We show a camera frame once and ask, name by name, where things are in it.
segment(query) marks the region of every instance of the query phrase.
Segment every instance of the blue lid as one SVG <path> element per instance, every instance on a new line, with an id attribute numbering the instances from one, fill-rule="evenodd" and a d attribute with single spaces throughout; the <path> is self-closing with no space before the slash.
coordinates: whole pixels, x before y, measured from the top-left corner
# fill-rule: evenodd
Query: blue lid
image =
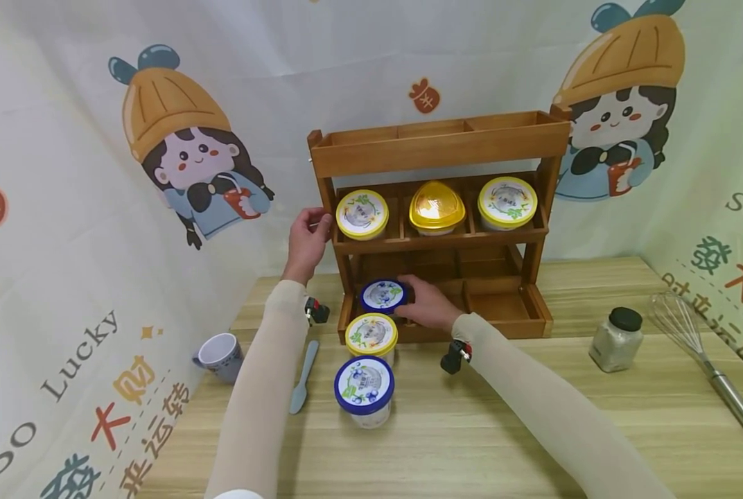
<path id="1" fill-rule="evenodd" d="M 355 357 L 338 370 L 333 384 L 341 409 L 367 416 L 385 408 L 394 394 L 394 373 L 379 357 Z"/>
<path id="2" fill-rule="evenodd" d="M 378 279 L 368 283 L 360 293 L 360 305 L 367 312 L 391 315 L 397 306 L 407 302 L 407 288 L 392 279 Z"/>

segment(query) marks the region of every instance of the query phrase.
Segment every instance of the jar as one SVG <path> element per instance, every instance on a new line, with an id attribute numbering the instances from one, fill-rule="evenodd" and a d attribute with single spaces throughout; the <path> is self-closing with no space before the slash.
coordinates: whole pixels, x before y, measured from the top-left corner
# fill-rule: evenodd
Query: jar
<path id="1" fill-rule="evenodd" d="M 643 317 L 638 312 L 624 306 L 614 308 L 593 336 L 588 351 L 593 362 L 606 373 L 630 368 L 643 342 L 642 325 Z"/>
<path id="2" fill-rule="evenodd" d="M 408 218 L 422 236 L 445 236 L 466 220 L 466 206 L 449 185 L 430 180 L 410 200 Z"/>
<path id="3" fill-rule="evenodd" d="M 512 231 L 532 220 L 538 209 L 538 195 L 525 180 L 498 177 L 482 188 L 477 208 L 487 230 Z"/>
<path id="4" fill-rule="evenodd" d="M 351 357 L 373 356 L 394 364 L 394 347 L 399 337 L 391 317 L 380 313 L 363 314 L 347 326 L 346 341 Z"/>
<path id="5" fill-rule="evenodd" d="M 408 291 L 402 283 L 391 279 L 379 279 L 368 283 L 360 293 L 360 306 L 370 313 L 380 313 L 398 319 L 394 310 L 408 302 Z"/>
<path id="6" fill-rule="evenodd" d="M 352 191 L 341 199 L 335 209 L 335 222 L 346 237 L 357 241 L 384 237 L 388 224 L 388 204 L 375 191 Z"/>
<path id="7" fill-rule="evenodd" d="M 391 415 L 394 373 L 381 358 L 351 359 L 338 370 L 333 388 L 338 405 L 362 429 L 380 427 Z"/>

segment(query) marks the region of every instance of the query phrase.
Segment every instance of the hand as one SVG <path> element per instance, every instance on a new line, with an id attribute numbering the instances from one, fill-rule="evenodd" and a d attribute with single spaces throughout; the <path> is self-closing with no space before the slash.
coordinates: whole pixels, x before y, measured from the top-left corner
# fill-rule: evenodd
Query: hand
<path id="1" fill-rule="evenodd" d="M 616 183 L 616 191 L 618 193 L 623 193 L 623 191 L 629 190 L 629 176 L 632 175 L 634 171 L 634 168 L 628 168 L 624 170 L 622 175 L 618 178 L 618 182 Z"/>
<path id="2" fill-rule="evenodd" d="M 413 288 L 415 303 L 397 306 L 394 314 L 425 327 L 452 331 L 452 326 L 463 312 L 449 301 L 441 290 L 415 275 L 400 275 L 400 283 Z"/>
<path id="3" fill-rule="evenodd" d="M 283 279 L 308 285 L 324 256 L 331 225 L 333 217 L 323 208 L 307 208 L 299 212 L 288 233 L 288 262 Z"/>
<path id="4" fill-rule="evenodd" d="M 197 232 L 194 232 L 193 228 L 186 229 L 186 241 L 189 243 L 189 246 L 197 248 L 197 251 L 202 247 L 202 240 L 200 240 L 200 237 L 197 235 Z"/>

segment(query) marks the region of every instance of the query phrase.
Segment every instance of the whisk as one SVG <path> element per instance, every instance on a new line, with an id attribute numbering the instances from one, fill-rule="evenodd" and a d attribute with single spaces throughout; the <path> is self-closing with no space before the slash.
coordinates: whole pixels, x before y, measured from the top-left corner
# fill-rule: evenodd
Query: whisk
<path id="1" fill-rule="evenodd" d="M 670 291 L 652 296 L 652 312 L 661 330 L 701 363 L 701 368 L 707 374 L 710 384 L 743 426 L 743 397 L 740 396 L 726 374 L 718 371 L 718 368 L 713 366 L 707 357 L 701 345 L 695 312 L 691 312 L 685 300 Z"/>

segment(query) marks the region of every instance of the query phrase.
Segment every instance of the white mug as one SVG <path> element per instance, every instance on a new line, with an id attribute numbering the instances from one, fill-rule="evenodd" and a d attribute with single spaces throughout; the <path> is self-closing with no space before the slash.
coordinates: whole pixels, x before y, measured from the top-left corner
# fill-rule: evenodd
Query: white mug
<path id="1" fill-rule="evenodd" d="M 220 333 L 203 343 L 191 360 L 197 367 L 217 375 L 220 381 L 232 384 L 244 363 L 244 353 L 233 334 Z"/>

